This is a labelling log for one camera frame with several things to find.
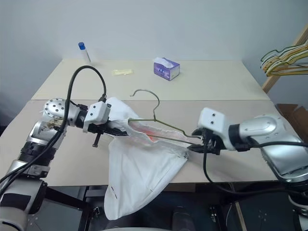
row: white wall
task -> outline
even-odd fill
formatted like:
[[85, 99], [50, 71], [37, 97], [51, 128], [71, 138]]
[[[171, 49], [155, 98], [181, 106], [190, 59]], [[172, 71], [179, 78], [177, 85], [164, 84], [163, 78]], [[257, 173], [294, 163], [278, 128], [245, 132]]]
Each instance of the white wall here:
[[[306, 0], [3, 0], [0, 10], [4, 123], [62, 57], [79, 57], [80, 41], [103, 59], [242, 60], [262, 84], [262, 55], [308, 23]], [[296, 79], [281, 79], [270, 97], [308, 107], [308, 77]]]

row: purple tissue box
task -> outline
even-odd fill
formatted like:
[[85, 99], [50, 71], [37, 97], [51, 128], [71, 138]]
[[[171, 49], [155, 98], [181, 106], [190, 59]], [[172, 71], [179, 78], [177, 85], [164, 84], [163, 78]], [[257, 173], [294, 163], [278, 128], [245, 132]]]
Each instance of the purple tissue box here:
[[157, 74], [158, 76], [171, 81], [172, 79], [174, 79], [176, 76], [180, 74], [180, 64], [173, 62], [166, 58], [163, 58], [163, 59], [172, 63], [174, 67], [167, 68], [162, 64], [154, 63], [154, 74]]

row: bottle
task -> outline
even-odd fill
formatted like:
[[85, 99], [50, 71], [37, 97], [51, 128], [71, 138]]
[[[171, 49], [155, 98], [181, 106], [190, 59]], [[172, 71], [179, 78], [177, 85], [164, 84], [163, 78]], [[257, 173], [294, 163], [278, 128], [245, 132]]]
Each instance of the bottle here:
[[81, 52], [82, 52], [82, 55], [83, 55], [83, 59], [87, 62], [87, 63], [91, 63], [91, 59], [90, 59], [90, 57], [89, 57], [89, 54], [88, 54], [88, 52], [87, 52], [87, 49], [86, 49], [86, 47], [85, 47], [85, 44], [83, 43], [83, 42], [80, 42], [80, 43], [78, 43], [78, 46], [79, 46], [79, 48], [80, 48], [80, 50], [81, 50]]

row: blue bottle cap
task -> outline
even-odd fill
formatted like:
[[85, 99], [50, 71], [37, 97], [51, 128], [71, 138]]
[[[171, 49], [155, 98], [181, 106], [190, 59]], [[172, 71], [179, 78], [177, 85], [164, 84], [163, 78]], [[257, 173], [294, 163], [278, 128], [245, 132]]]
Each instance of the blue bottle cap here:
[[86, 49], [85, 44], [83, 42], [78, 43], [78, 46], [79, 46], [79, 48], [81, 50], [85, 50]]

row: wire hanger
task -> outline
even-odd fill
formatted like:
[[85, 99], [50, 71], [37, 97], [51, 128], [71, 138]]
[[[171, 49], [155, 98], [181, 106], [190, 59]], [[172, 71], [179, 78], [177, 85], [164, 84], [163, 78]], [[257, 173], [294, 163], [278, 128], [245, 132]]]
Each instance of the wire hanger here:
[[[129, 119], [128, 121], [154, 121], [154, 122], [158, 122], [158, 123], [160, 123], [160, 124], [166, 125], [166, 126], [168, 126], [168, 127], [170, 127], [170, 128], [173, 128], [173, 129], [175, 129], [175, 130], [178, 130], [178, 131], [182, 132], [183, 135], [186, 136], [186, 137], [201, 139], [199, 136], [189, 136], [189, 135], [187, 135], [187, 134], [185, 133], [184, 130], [182, 130], [182, 129], [180, 129], [180, 128], [177, 128], [177, 127], [175, 127], [175, 126], [172, 126], [172, 125], [170, 125], [170, 124], [167, 124], [167, 123], [165, 123], [165, 122], [163, 122], [163, 121], [160, 121], [160, 120], [156, 119], [155, 109], [160, 105], [160, 100], [159, 100], [158, 96], [157, 96], [154, 92], [152, 92], [152, 91], [150, 91], [150, 90], [147, 90], [147, 89], [137, 89], [137, 90], [135, 90], [135, 92], [134, 92], [131, 96], [134, 96], [134, 95], [136, 94], [136, 92], [138, 92], [138, 91], [146, 91], [146, 92], [148, 92], [148, 93], [151, 93], [153, 96], [155, 96], [155, 97], [157, 98], [158, 104], [157, 104], [157, 106], [153, 109], [153, 119]], [[161, 137], [161, 136], [155, 136], [155, 135], [149, 135], [149, 134], [147, 134], [147, 135], [148, 135], [148, 136], [153, 136], [153, 137], [162, 138], [162, 139], [172, 140], [172, 141], [179, 141], [179, 142], [194, 144], [194, 143], [191, 143], [191, 142], [182, 141], [182, 140], [176, 140], [176, 139], [171, 139], [171, 138], [168, 138], [168, 137]]]

